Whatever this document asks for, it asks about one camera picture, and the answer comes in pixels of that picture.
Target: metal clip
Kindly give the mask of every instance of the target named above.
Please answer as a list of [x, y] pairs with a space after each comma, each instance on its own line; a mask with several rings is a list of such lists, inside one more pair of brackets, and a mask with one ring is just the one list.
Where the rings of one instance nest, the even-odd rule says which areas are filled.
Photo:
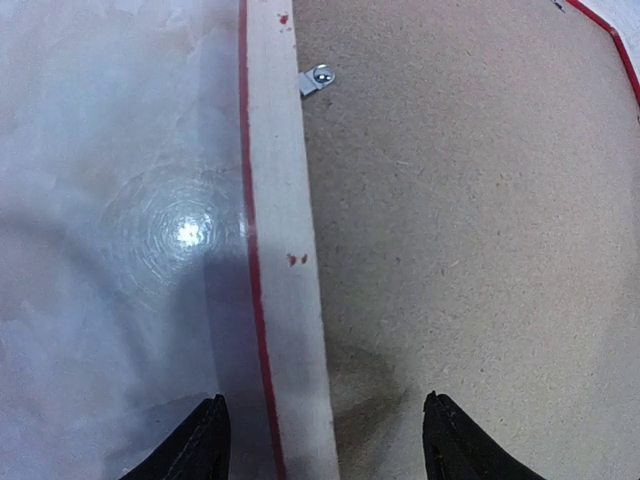
[[317, 91], [327, 88], [336, 79], [333, 69], [327, 65], [318, 65], [308, 72], [300, 72], [298, 74], [298, 82], [300, 84], [300, 96], [307, 98], [309, 95]]

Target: screw head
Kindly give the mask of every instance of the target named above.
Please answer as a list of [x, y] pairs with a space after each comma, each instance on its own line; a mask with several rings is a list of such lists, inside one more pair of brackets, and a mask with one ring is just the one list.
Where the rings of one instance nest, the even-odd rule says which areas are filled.
[[313, 79], [318, 83], [331, 83], [334, 78], [336, 78], [336, 74], [328, 65], [318, 65], [313, 69]]

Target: black object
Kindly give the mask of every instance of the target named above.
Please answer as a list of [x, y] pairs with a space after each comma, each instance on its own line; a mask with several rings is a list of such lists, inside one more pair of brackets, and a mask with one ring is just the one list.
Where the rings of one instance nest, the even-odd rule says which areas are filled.
[[231, 430], [221, 395], [203, 400], [121, 480], [227, 480]]
[[544, 480], [505, 452], [447, 395], [427, 396], [422, 441], [429, 480]]

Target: red edge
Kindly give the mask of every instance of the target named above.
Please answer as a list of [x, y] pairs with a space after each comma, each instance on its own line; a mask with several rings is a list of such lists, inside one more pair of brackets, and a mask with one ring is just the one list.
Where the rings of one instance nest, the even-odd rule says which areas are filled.
[[251, 272], [251, 290], [253, 293], [253, 310], [256, 319], [256, 331], [258, 335], [258, 352], [260, 355], [260, 368], [262, 370], [262, 383], [264, 396], [267, 403], [267, 414], [271, 427], [271, 443], [278, 471], [278, 478], [286, 478], [282, 442], [280, 441], [280, 429], [278, 426], [278, 413], [276, 410], [276, 397], [271, 379], [271, 366], [269, 363], [269, 351], [267, 349], [267, 329], [262, 307], [262, 285], [260, 284], [260, 256], [258, 255], [258, 232], [256, 229], [256, 206], [253, 195], [253, 172], [251, 168], [251, 137], [249, 129], [249, 64], [247, 47], [247, 0], [240, 0], [239, 15], [239, 80], [240, 80], [240, 131], [242, 135], [242, 174], [244, 178], [244, 196], [247, 204], [247, 224], [249, 243], [249, 270]]
[[631, 87], [633, 88], [633, 93], [636, 96], [636, 101], [638, 102], [638, 105], [640, 105], [640, 82], [638, 82], [638, 76], [636, 75], [636, 71], [633, 68], [633, 64], [631, 63], [631, 59], [629, 58], [626, 48], [624, 48], [624, 43], [622, 42], [622, 38], [620, 38], [618, 31], [609, 25], [602, 17], [597, 15], [593, 10], [580, 2], [580, 0], [567, 0], [567, 3], [580, 10], [611, 35], [613, 43], [615, 43], [616, 48], [618, 49], [618, 54], [624, 64], [624, 69], [627, 71]]

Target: red frame border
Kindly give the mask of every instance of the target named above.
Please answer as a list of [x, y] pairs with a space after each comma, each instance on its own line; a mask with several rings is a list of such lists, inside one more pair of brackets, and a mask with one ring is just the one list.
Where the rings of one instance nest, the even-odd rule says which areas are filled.
[[636, 96], [636, 101], [638, 102], [638, 105], [640, 105], [640, 82], [638, 82], [638, 76], [633, 68], [633, 64], [631, 63], [631, 58], [629, 58], [627, 49], [624, 48], [624, 43], [622, 42], [622, 38], [620, 38], [618, 31], [580, 0], [567, 0], [567, 3], [584, 13], [587, 17], [602, 27], [602, 29], [604, 29], [609, 35], [611, 35], [613, 43], [615, 43], [616, 48], [618, 49], [618, 54], [620, 54], [620, 59], [624, 64], [624, 69], [627, 71], [627, 76], [631, 82], [631, 87], [633, 88], [633, 93]]
[[239, 0], [240, 10], [238, 18], [239, 31], [239, 86], [240, 86], [240, 132], [242, 142], [242, 176], [244, 179], [244, 197], [247, 205], [247, 241], [249, 244], [249, 271], [251, 275], [251, 290], [253, 294], [253, 311], [258, 335], [258, 354], [260, 355], [260, 369], [262, 371], [262, 383], [264, 396], [269, 415], [271, 429], [271, 443], [274, 460], [278, 472], [278, 478], [286, 478], [286, 468], [282, 442], [280, 440], [280, 428], [278, 426], [278, 412], [276, 398], [271, 378], [271, 365], [269, 362], [269, 350], [267, 348], [267, 329], [262, 306], [262, 285], [260, 283], [260, 256], [258, 254], [258, 230], [256, 228], [256, 206], [253, 194], [253, 169], [251, 166], [251, 131], [249, 122], [249, 63], [248, 63], [248, 39], [247, 39], [247, 1]]

